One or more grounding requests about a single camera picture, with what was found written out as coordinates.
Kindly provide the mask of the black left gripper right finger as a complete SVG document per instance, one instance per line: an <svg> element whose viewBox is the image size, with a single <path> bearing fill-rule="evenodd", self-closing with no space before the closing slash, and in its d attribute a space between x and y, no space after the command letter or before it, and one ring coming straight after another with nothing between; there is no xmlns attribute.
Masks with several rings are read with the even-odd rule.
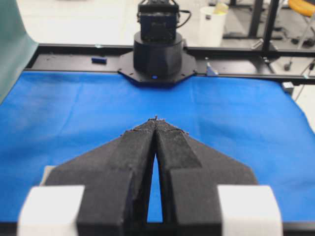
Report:
<svg viewBox="0 0 315 236"><path fill-rule="evenodd" d="M217 185L257 185L254 173L163 120L155 126L164 222L177 236L220 236Z"/></svg>

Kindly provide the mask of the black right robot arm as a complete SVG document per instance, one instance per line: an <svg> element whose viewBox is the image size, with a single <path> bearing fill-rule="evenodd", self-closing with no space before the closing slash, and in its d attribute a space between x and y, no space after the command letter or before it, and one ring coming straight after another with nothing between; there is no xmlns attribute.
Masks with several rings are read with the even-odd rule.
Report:
<svg viewBox="0 0 315 236"><path fill-rule="evenodd" d="M150 76L170 76L182 66L182 36L177 33L179 5L174 0L138 4L140 31L134 36L133 66Z"/></svg>

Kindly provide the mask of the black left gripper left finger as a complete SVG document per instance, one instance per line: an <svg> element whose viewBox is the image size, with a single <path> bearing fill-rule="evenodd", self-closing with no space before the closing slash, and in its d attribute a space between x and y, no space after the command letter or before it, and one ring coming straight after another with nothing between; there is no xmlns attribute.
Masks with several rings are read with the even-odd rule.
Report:
<svg viewBox="0 0 315 236"><path fill-rule="evenodd" d="M78 217L81 236L125 236L146 224L156 122L55 167L45 185L83 185Z"/></svg>

